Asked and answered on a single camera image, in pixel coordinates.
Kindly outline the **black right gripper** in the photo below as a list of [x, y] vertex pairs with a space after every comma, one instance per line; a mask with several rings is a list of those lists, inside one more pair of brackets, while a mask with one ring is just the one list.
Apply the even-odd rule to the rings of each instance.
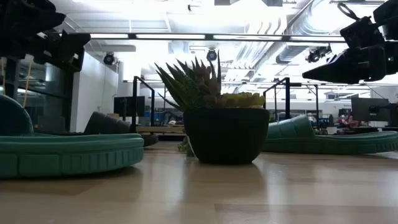
[[[341, 63], [344, 59], [341, 74]], [[326, 64], [303, 72], [302, 77], [330, 83], [375, 82], [397, 73], [397, 41], [370, 47], [347, 49], [326, 60]]]

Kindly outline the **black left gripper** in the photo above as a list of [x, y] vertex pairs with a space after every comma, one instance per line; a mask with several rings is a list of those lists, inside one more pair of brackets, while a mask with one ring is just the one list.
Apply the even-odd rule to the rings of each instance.
[[39, 33], [31, 45], [31, 55], [38, 64], [49, 63], [58, 68], [80, 72], [83, 64], [85, 45], [91, 35], [84, 33]]

